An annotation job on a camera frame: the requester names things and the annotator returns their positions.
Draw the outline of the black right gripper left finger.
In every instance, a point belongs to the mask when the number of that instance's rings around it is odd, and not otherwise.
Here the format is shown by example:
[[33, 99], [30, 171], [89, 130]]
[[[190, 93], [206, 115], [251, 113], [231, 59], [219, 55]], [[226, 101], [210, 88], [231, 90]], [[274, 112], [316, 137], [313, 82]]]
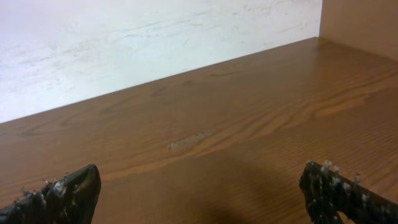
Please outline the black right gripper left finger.
[[1, 223], [91, 223], [100, 192], [99, 170], [88, 164], [61, 179], [46, 180], [39, 190], [23, 190], [22, 199], [1, 209]]

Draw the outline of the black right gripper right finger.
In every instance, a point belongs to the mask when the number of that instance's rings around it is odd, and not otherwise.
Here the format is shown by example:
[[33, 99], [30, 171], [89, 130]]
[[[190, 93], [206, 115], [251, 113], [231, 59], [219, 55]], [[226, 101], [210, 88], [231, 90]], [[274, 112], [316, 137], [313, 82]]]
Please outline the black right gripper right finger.
[[299, 179], [312, 223], [342, 223], [342, 213], [354, 223], [397, 224], [396, 203], [362, 187], [359, 175], [351, 181], [330, 167], [308, 161]]

